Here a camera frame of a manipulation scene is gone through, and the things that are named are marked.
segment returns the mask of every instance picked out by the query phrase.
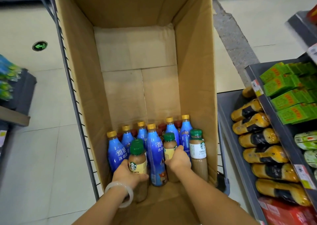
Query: green bottle cap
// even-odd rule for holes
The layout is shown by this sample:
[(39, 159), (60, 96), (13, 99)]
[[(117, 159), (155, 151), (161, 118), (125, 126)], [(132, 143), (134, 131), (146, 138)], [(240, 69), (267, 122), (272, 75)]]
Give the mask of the green bottle cap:
[(143, 147), (143, 140), (142, 139), (135, 139), (132, 141), (130, 146), (130, 153), (131, 155), (141, 155), (144, 152)]
[(201, 129), (192, 129), (190, 131), (191, 136), (202, 136), (203, 132)]
[(175, 140), (175, 135), (172, 132), (167, 132), (164, 134), (164, 140), (167, 142), (171, 142), (173, 140)]

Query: starbucks logo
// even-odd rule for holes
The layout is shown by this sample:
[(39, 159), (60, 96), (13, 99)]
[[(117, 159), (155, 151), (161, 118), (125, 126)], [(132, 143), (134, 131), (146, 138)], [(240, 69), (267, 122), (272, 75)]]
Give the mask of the starbucks logo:
[(130, 163), (130, 169), (131, 169), (131, 171), (135, 171), (137, 169), (137, 164)]
[(200, 149), (202, 149), (202, 150), (206, 149), (206, 148), (205, 148), (205, 143), (204, 143), (204, 142), (200, 143)]

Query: metal cart frame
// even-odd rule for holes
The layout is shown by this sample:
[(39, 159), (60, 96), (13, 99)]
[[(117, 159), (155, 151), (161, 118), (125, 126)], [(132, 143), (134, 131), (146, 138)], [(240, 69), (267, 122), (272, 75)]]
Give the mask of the metal cart frame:
[[(58, 40), (59, 40), (60, 47), (61, 47), (61, 54), (62, 54), (62, 58), (63, 58), (63, 62), (64, 62), (64, 67), (65, 67), (65, 71), (66, 71), (66, 77), (67, 77), (67, 81), (68, 81), (70, 95), (72, 98), (75, 116), (76, 116), (76, 120), (77, 120), (77, 124), (78, 124), (79, 134), (80, 134), (82, 146), (84, 149), (84, 154), (85, 154), (85, 158), (86, 158), (86, 162), (87, 162), (87, 166), (88, 166), (90, 180), (91, 180), (91, 183), (93, 186), (93, 192), (94, 192), (94, 195), (95, 195), (95, 198), (97, 201), (100, 197), (97, 186), (101, 186), (101, 184), (96, 182), (94, 174), (97, 171), (93, 171), (93, 167), (91, 164), (91, 162), (93, 162), (93, 158), (90, 158), (89, 152), (88, 152), (88, 150), (90, 150), (90, 147), (87, 146), (87, 142), (86, 142), (86, 138), (88, 138), (88, 137), (84, 134), (85, 125), (83, 124), (83, 122), (81, 120), (82, 114), (78, 111), (78, 107), (77, 107), (77, 104), (79, 104), (79, 102), (77, 101), (76, 96), (75, 96), (76, 90), (74, 89), (74, 85), (73, 85), (74, 80), (71, 78), (71, 70), (68, 66), (68, 58), (66, 55), (66, 48), (64, 46), (64, 38), (62, 35), (62, 30), (61, 30), (61, 27), (59, 25), (58, 11), (57, 11), (57, 7), (56, 7), (56, 3), (55, 3), (55, 0), (49, 0), (51, 3), (51, 6), (52, 6), (52, 9), (51, 9), (47, 3), (47, 0), (41, 0), (41, 1), (56, 24)], [(219, 146), (220, 146), (220, 154), (218, 154), (218, 156), (221, 157), (221, 161), (222, 161), (222, 166), (220, 166), (220, 165), (218, 165), (218, 166), (223, 168), (223, 172), (218, 171), (217, 188), (220, 191), (222, 191), (224, 194), (229, 195), (230, 194), (230, 184), (229, 184), (229, 179), (228, 179), (228, 175), (227, 175), (227, 167), (226, 167), (225, 158), (224, 158), (224, 140), (222, 137), (222, 132), (221, 132), (219, 120), (218, 120), (218, 135), (219, 135)]]

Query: hand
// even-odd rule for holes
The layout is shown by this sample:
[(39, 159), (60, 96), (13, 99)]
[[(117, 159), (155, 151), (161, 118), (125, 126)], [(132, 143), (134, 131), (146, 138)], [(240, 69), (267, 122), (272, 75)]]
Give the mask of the hand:
[(134, 189), (139, 182), (144, 182), (149, 178), (148, 174), (134, 174), (129, 170), (128, 160), (124, 159), (113, 174), (113, 182), (121, 182)]
[(165, 164), (167, 166), (169, 166), (170, 169), (174, 173), (176, 173), (177, 170), (182, 169), (182, 168), (190, 169), (192, 166), (191, 161), (190, 161), (188, 155), (186, 154), (186, 152), (184, 152), (184, 147), (182, 145), (178, 146), (175, 149), (175, 153), (174, 153), (172, 159), (166, 160)]

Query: dark red bottle cap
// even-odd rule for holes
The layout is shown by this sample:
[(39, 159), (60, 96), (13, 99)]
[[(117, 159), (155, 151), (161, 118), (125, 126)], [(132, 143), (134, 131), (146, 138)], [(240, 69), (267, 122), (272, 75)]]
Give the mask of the dark red bottle cap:
[(121, 142), (122, 141), (122, 137), (123, 137), (123, 134), (121, 133), (121, 132), (119, 132), (118, 134), (117, 134), (117, 138), (118, 138), (118, 140)]
[(163, 135), (163, 131), (162, 131), (161, 128), (157, 128), (156, 132), (157, 132), (158, 136), (162, 136)]
[(161, 123), (161, 124), (158, 125), (158, 127), (159, 127), (162, 131), (166, 131), (167, 124)]
[(134, 138), (136, 138), (136, 137), (138, 136), (138, 131), (137, 131), (137, 129), (131, 129), (130, 132), (131, 132), (131, 135), (132, 135)]
[(182, 127), (182, 123), (182, 121), (174, 121), (174, 125), (177, 129)]

